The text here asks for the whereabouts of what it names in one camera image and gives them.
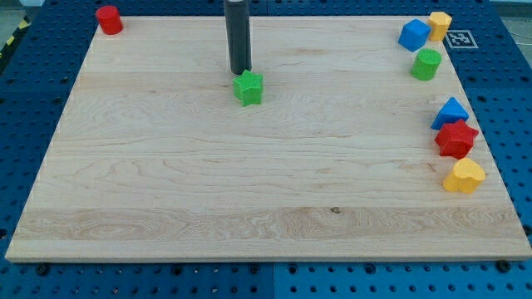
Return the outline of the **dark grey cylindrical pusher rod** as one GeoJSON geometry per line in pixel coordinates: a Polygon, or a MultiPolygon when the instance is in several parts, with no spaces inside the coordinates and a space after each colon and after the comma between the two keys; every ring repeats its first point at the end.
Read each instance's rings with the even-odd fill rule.
{"type": "Polygon", "coordinates": [[[230,69],[235,75],[241,75],[252,68],[249,1],[224,0],[224,16],[230,69]]]}

